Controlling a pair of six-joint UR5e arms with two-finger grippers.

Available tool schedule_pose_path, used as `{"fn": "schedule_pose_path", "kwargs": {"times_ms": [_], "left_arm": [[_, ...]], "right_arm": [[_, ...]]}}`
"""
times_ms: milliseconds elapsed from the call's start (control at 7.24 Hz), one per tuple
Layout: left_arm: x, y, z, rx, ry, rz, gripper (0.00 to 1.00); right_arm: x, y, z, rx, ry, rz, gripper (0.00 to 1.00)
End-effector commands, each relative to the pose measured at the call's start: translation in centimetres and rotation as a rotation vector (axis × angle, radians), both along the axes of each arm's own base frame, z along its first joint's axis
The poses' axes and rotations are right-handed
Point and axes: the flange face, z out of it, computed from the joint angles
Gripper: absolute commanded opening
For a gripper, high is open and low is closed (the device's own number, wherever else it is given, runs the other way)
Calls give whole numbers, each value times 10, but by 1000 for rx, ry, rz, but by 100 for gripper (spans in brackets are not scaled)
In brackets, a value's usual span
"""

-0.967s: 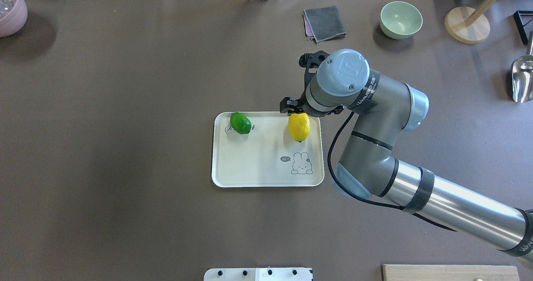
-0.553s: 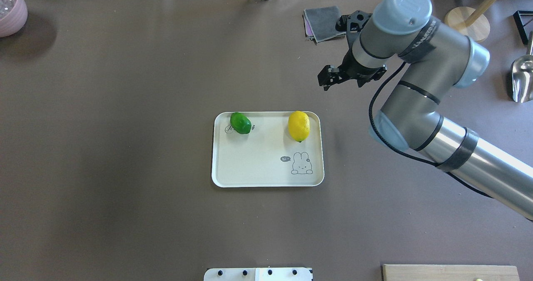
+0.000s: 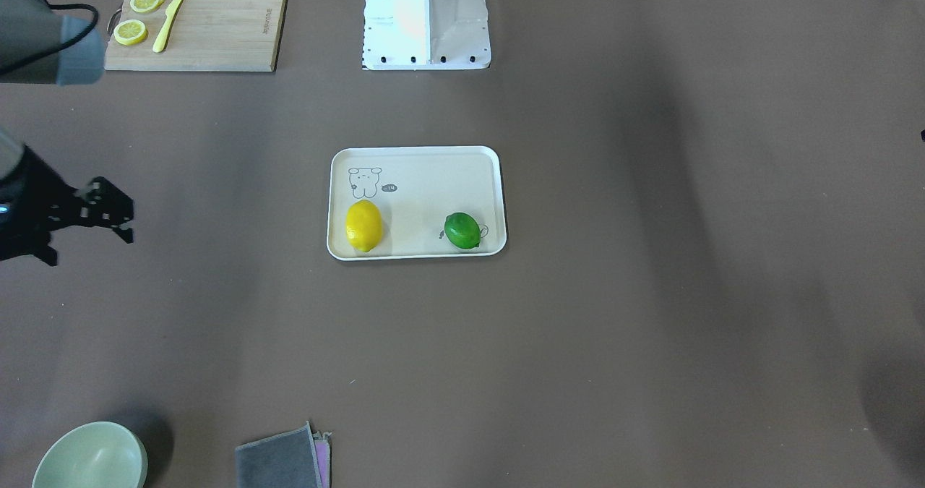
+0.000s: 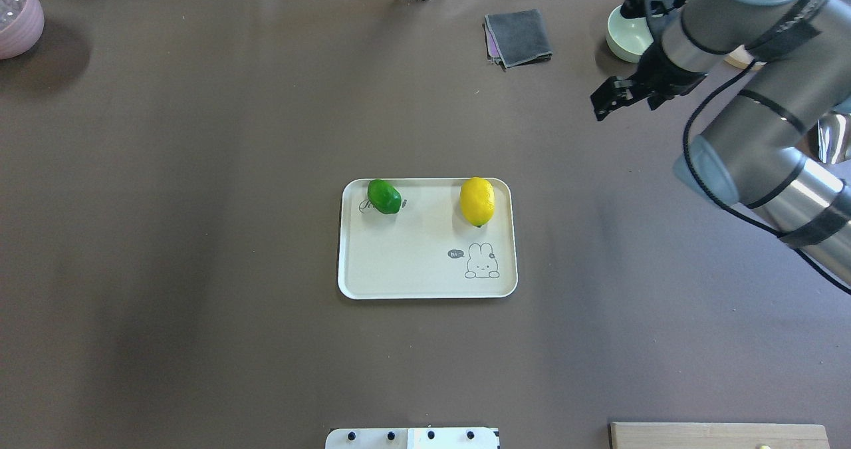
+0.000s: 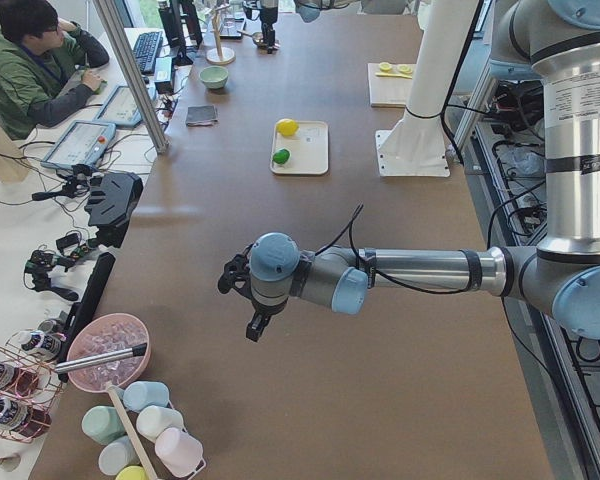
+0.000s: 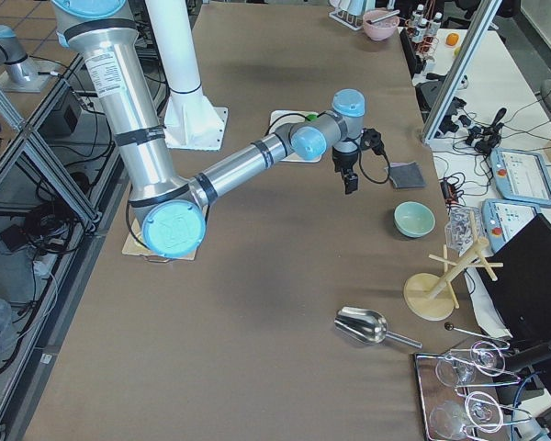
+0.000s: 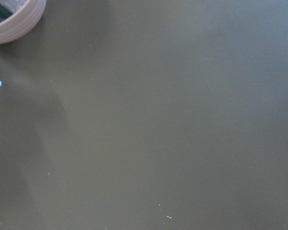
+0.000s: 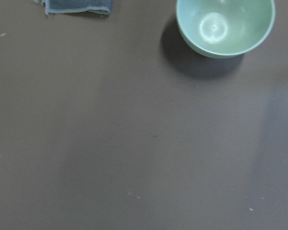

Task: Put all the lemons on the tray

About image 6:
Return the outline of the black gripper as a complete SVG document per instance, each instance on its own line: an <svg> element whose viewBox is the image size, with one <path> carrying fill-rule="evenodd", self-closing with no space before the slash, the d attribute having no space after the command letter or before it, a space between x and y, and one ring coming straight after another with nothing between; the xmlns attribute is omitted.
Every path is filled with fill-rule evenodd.
<svg viewBox="0 0 551 441"><path fill-rule="evenodd" d="M358 175L354 172L354 165L358 160L358 151L341 152L337 149L332 150L332 161L334 172L341 173L344 184L344 194L350 195L358 189Z"/></svg>

